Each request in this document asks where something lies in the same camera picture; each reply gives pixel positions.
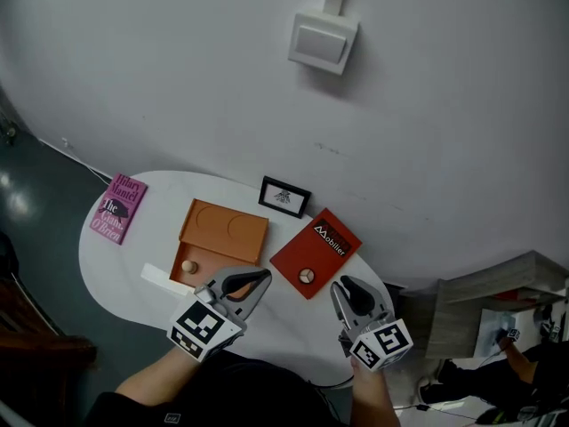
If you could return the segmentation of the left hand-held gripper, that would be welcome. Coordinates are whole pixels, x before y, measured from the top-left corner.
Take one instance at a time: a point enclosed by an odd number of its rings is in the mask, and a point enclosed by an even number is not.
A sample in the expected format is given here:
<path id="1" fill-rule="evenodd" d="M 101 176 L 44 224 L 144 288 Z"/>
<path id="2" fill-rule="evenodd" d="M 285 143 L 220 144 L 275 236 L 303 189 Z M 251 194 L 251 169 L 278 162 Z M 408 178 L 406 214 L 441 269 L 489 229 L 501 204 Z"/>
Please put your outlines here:
<path id="1" fill-rule="evenodd" d="M 197 362 L 231 345 L 272 282 L 268 269 L 231 266 L 188 293 L 170 318 L 167 338 Z"/>

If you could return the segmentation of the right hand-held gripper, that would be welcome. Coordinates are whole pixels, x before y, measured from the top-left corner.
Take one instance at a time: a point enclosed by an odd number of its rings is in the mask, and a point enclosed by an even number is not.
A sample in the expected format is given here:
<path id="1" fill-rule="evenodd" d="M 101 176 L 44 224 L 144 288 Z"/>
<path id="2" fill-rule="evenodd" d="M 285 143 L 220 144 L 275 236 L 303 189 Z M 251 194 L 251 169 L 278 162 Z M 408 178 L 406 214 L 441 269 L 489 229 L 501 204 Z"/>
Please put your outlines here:
<path id="1" fill-rule="evenodd" d="M 340 344 L 347 357 L 353 357 L 369 371 L 379 371 L 400 360 L 412 347 L 413 340 L 402 319 L 392 317 L 381 292 L 360 278 L 342 275 L 331 285 L 331 297 L 338 320 L 345 331 Z M 357 335 L 357 318 L 373 321 Z"/>

